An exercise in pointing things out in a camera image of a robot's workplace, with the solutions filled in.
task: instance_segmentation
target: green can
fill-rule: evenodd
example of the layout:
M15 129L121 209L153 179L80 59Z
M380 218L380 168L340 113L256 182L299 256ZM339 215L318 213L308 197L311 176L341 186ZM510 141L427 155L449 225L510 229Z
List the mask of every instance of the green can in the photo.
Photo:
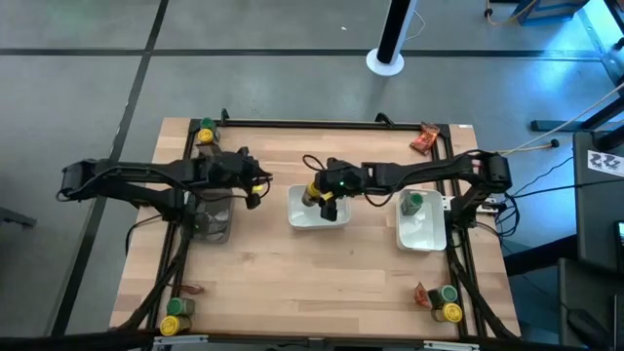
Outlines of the green can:
M416 215L422 207L423 199L420 194L408 194L401 203L401 213L403 215Z
M195 301L190 298L174 297L167 302L169 316L191 316L195 312Z
M445 303L457 301L457 289L454 286L441 286L427 292L433 308L439 308Z

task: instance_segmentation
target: round base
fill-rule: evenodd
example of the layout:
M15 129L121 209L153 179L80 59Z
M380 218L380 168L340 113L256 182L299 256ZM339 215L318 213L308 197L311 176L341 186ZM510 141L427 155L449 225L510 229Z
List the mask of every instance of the round base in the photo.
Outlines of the round base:
M382 77L391 77L393 75L399 74L403 67L406 65L406 62L403 60L401 54L397 56L394 62L390 64L381 63L377 59L377 49L370 50L367 55L367 66L374 73L378 74Z

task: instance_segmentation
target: white cable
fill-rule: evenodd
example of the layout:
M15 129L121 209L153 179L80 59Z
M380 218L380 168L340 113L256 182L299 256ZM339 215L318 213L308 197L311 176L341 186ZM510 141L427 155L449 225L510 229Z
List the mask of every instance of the white cable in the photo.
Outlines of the white cable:
M422 31L425 29L425 26L427 25L427 23L425 23L425 20L422 18L422 16L418 12L414 11L413 13L418 16L418 18L422 22L422 26L420 27L420 29L415 35L412 35L411 37L407 37L406 40L404 40L404 42L407 42L409 39L413 39L417 37L418 35L420 35L420 33L422 33Z
M536 138L534 138L534 139L531 139L531 140L529 140L529 141L525 142L524 144L522 144L522 145L520 145L520 146L518 146L518 147L516 147L516 148L514 148L514 149L509 150L509 152L505 152L505 153L503 153L502 155L503 155L503 156L506 156L506 155L512 154L512 153L514 153L514 152L516 152L516 151L520 150L521 148L523 148L523 147L525 147L525 146L527 146L527 145L529 145L529 144L532 144L532 143L534 143L534 142L536 142L536 141L538 141L538 140L540 140L540 139L542 139L542 138L544 138L544 137L547 137L547 136L551 135L552 133L555 133L556 131L560 130L561 128L563 128L563 127L567 126L568 124L570 124L570 123L572 123L572 122L576 121L577 119L579 119L579 118L583 117L583 116L584 116L587 112L591 111L591 110L592 110L592 109L594 109L596 106L598 106L599 104L603 103L603 101L605 101L606 99L608 99L608 98L609 98L610 96L612 96L613 94L617 93L617 91L619 91L619 90L620 90L620 89L622 89L622 88L624 88L624 83L620 84L620 85L619 85L619 86L617 86L615 89L613 89L610 93L608 93L607 95L605 95L603 98L601 98L601 99L599 99L598 101L596 101L596 103L594 103L593 105L589 106L586 110L584 110L583 112L581 112L578 116L576 116L576 117L572 118L571 120L569 120L569 121L567 121L567 122L563 123L562 125L560 125L559 127L555 128L554 130L552 130L552 131L550 131L550 132L548 132L548 133L544 133L543 135L538 136L538 137L536 137Z

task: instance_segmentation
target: gray floor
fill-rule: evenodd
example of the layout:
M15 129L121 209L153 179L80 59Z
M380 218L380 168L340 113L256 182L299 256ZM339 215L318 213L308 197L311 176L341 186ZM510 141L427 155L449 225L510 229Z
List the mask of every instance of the gray floor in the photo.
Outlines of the gray floor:
M0 0L0 49L142 49L158 0ZM385 18L380 0L172 0L158 49L369 49ZM495 6L504 18L513 6ZM422 50L593 51L585 25L492 27L481 0L421 0L426 27L407 42ZM590 19L605 8L592 0ZM420 23L415 19L410 32ZM608 19L596 30L618 39ZM32 230L0 227L0 334L46 331L88 203L54 200L60 169L107 157L140 57L0 56L0 206L39 220ZM472 124L484 149L507 149L534 137L533 119L569 119L613 89L598 61L520 58L406 58L397 77L373 76L360 57L154 57L147 70L122 160L151 159L163 117L370 120ZM511 156L516 188L571 155L562 147ZM573 182L571 164L535 188ZM123 237L136 210L106 207L69 332L107 327L124 265ZM509 241L523 250L572 234L573 193L521 202L523 221ZM553 272L528 276L553 294ZM523 324L555 332L553 301L522 277L512 280ZM549 340L538 331L527 335Z

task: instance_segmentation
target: table leg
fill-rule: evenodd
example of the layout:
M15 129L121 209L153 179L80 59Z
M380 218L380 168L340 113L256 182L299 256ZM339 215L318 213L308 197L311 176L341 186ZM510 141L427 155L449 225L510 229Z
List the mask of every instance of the table leg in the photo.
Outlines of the table leg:
M0 223L1 222L17 223L23 226L33 227L37 223L37 220L15 211L0 208Z
M504 259L507 276L511 277L555 265L560 257L576 260L577 256L576 235L570 235L537 248L510 254Z

